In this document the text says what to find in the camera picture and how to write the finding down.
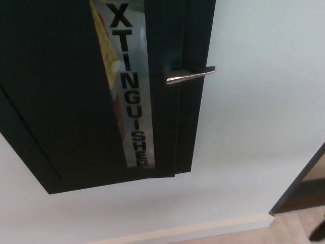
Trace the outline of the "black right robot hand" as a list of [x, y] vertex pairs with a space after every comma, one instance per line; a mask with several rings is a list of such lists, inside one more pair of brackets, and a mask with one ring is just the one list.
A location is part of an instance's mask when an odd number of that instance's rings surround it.
[[309, 235], [309, 240], [311, 242], [321, 242], [324, 239], [325, 239], [325, 220], [319, 223], [319, 225]]

